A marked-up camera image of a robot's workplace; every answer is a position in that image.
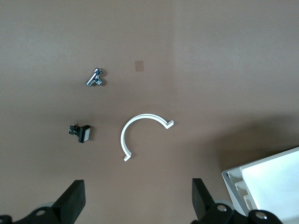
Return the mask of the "white curved plastic clip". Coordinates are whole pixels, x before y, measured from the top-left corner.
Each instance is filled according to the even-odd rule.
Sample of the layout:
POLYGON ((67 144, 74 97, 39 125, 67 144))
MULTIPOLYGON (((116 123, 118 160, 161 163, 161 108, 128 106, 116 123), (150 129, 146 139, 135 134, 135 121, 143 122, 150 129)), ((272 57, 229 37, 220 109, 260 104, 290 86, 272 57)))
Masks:
POLYGON ((123 129, 121 131, 121 136, 120 136, 121 148, 125 154, 123 160, 125 162, 127 162, 132 157, 132 152, 129 150, 128 146, 126 145, 126 140, 125 140, 126 130, 135 121, 142 120, 142 119, 155 120, 156 122, 161 124, 165 129, 169 129, 174 125, 174 120, 167 121, 164 118, 162 118, 161 116, 158 116, 155 114, 149 114, 149 113, 139 114, 139 115, 136 115, 133 118, 131 118, 123 127, 123 129))

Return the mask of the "black square switch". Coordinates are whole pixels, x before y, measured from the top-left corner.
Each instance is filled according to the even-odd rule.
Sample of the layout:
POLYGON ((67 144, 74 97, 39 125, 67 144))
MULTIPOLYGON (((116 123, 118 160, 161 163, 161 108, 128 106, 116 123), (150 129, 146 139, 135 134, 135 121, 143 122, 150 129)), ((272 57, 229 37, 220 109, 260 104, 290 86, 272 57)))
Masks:
POLYGON ((73 124, 69 126, 69 134, 70 135, 76 135, 78 137, 79 143, 85 143, 89 140, 91 126, 85 125, 85 126, 78 126, 76 124, 73 124))

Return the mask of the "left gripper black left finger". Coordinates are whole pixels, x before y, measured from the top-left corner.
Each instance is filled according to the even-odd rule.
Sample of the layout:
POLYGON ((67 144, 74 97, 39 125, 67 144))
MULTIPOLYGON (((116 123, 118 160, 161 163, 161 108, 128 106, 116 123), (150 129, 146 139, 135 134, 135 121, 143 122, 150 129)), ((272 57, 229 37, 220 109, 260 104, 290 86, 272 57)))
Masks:
POLYGON ((85 182, 75 180, 52 206, 38 208, 18 221, 0 215, 0 224, 74 224, 85 203, 85 182))

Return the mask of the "small chrome metal fitting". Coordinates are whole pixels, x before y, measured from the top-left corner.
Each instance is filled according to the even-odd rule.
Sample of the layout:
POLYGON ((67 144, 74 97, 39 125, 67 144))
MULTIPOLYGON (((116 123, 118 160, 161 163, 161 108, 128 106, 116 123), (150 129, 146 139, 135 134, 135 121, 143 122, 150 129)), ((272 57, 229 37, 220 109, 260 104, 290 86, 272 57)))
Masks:
POLYGON ((103 70, 101 68, 96 68, 94 70, 93 75, 87 80, 86 85, 88 87, 92 86, 101 86, 103 84, 103 80, 100 78, 101 74, 103 73, 103 70))

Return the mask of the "white drawer cabinet shell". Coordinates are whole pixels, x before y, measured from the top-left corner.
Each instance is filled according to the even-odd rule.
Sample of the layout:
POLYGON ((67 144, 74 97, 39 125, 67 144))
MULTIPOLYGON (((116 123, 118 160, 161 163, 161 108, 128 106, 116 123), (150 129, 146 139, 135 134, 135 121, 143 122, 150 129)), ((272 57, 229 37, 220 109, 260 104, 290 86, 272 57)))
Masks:
MULTIPOLYGON (((253 208, 249 195, 244 196, 243 198, 240 197, 238 194, 235 185, 230 181, 227 176, 227 171, 225 170, 222 172, 222 177, 224 183, 228 189, 228 193, 230 195, 231 201, 233 203, 234 208, 241 213, 242 215, 248 215, 251 210, 257 210, 253 208)), ((282 208, 279 210, 279 213, 273 213, 276 215, 283 224, 299 224, 299 203, 296 203, 294 206, 294 212, 291 212, 290 208, 282 208)))

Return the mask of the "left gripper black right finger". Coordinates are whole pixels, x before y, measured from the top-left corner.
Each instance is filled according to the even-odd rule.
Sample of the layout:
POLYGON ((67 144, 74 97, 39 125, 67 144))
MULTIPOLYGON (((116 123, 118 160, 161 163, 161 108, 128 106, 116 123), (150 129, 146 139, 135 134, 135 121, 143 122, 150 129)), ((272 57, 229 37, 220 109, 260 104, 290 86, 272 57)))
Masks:
POLYGON ((265 210, 244 216, 225 203, 216 203, 200 178, 192 179, 192 204, 197 219, 191 224, 280 224, 277 216, 265 210))

